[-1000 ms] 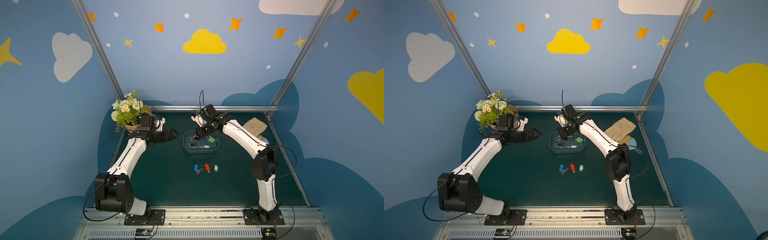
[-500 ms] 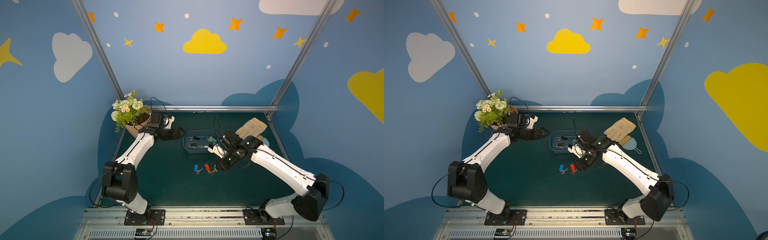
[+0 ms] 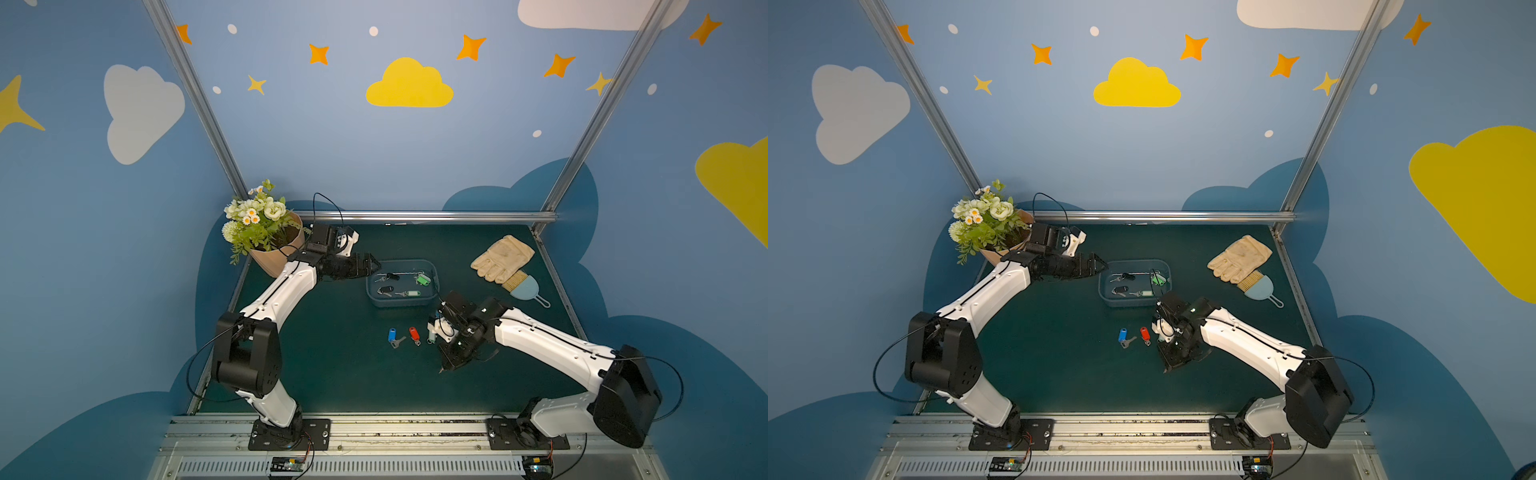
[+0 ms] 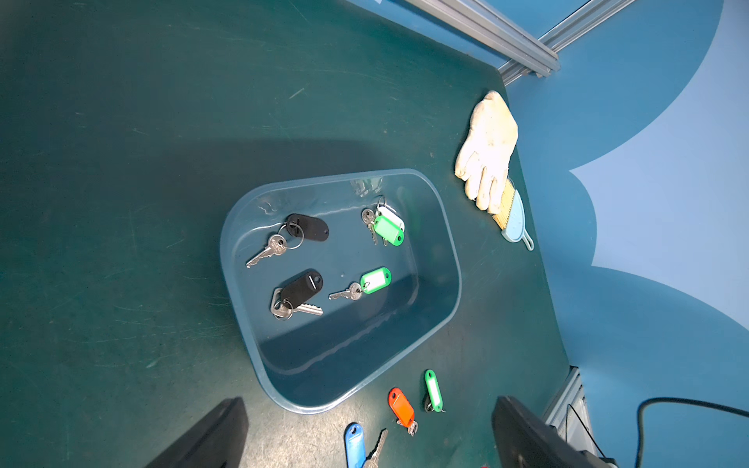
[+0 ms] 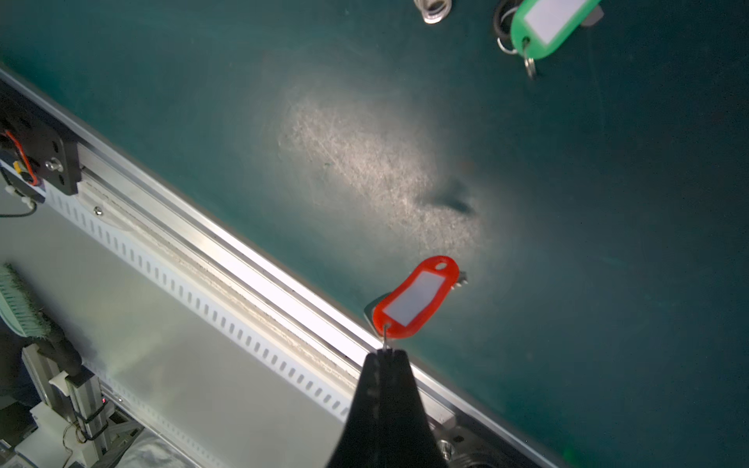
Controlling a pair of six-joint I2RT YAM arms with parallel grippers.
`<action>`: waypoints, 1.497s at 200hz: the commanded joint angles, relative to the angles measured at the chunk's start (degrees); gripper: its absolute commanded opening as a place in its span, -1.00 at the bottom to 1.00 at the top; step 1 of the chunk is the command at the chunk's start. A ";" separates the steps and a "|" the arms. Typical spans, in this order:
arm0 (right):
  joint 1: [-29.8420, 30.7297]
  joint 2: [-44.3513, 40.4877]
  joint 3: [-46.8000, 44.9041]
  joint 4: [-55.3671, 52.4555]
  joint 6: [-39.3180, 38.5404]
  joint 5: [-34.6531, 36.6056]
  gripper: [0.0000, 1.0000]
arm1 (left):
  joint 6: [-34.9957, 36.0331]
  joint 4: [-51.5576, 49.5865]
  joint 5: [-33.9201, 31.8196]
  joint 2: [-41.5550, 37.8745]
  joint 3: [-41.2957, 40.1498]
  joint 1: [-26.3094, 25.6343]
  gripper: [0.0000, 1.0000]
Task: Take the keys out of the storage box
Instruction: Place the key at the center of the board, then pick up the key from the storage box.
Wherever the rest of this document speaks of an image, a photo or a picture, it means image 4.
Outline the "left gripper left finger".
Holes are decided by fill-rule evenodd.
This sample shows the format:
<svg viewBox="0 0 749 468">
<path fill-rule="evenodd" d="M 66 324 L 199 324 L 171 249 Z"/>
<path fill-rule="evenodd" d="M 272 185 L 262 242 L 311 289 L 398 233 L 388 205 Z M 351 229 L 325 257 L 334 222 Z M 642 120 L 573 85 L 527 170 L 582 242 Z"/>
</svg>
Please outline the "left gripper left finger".
<svg viewBox="0 0 749 468">
<path fill-rule="evenodd" d="M 248 429 L 243 399 L 224 399 L 147 467 L 239 467 Z"/>
</svg>

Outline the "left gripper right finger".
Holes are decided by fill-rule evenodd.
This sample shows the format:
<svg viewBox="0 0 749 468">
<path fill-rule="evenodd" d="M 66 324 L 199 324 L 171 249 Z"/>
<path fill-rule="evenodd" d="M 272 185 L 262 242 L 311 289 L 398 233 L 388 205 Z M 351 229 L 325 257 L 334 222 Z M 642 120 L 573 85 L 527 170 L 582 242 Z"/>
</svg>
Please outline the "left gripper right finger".
<svg viewBox="0 0 749 468">
<path fill-rule="evenodd" d="M 612 458 L 573 448 L 514 397 L 497 399 L 492 425 L 502 467 L 614 467 Z"/>
</svg>

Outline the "key with light green tag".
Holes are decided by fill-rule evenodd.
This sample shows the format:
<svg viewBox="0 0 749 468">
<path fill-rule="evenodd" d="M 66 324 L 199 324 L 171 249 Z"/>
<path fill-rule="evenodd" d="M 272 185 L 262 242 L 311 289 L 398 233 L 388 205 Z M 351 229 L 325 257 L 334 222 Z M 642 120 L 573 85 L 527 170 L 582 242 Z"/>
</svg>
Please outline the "key with light green tag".
<svg viewBox="0 0 749 468">
<path fill-rule="evenodd" d="M 444 411 L 444 398 L 440 389 L 439 381 L 434 370 L 426 370 L 424 373 L 426 395 L 424 398 L 424 409 L 427 413 L 442 413 Z"/>
</svg>

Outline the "key with red tag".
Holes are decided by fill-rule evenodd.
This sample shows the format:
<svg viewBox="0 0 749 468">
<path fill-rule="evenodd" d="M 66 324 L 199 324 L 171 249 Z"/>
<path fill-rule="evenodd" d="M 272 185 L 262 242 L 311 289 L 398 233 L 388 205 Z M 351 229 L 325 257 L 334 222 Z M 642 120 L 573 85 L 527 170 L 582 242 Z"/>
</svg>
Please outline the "key with red tag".
<svg viewBox="0 0 749 468">
<path fill-rule="evenodd" d="M 398 387 L 392 388 L 388 392 L 387 401 L 397 423 L 403 426 L 410 436 L 415 436 L 419 424 L 415 420 L 415 410 L 403 391 Z"/>
</svg>

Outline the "key with blue tag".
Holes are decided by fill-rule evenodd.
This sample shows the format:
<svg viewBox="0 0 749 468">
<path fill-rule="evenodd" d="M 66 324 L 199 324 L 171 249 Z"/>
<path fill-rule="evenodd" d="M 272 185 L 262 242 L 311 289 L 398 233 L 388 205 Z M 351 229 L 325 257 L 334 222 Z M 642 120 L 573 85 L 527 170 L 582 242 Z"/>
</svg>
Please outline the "key with blue tag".
<svg viewBox="0 0 749 468">
<path fill-rule="evenodd" d="M 344 447 L 347 468 L 378 468 L 380 456 L 389 435 L 388 429 L 382 429 L 378 437 L 378 444 L 370 454 L 366 452 L 365 431 L 361 424 L 350 423 L 344 433 Z"/>
</svg>

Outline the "key with bright green tag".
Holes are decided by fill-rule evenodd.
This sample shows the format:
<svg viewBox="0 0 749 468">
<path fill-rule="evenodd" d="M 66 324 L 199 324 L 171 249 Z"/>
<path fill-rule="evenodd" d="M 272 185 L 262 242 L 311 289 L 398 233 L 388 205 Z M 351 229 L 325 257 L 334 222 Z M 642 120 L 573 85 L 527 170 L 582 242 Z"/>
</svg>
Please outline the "key with bright green tag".
<svg viewBox="0 0 749 468">
<path fill-rule="evenodd" d="M 383 196 L 376 205 L 362 210 L 361 220 L 368 228 L 375 245 L 380 241 L 384 246 L 401 246 L 405 241 L 405 222 L 391 208 Z"/>
</svg>

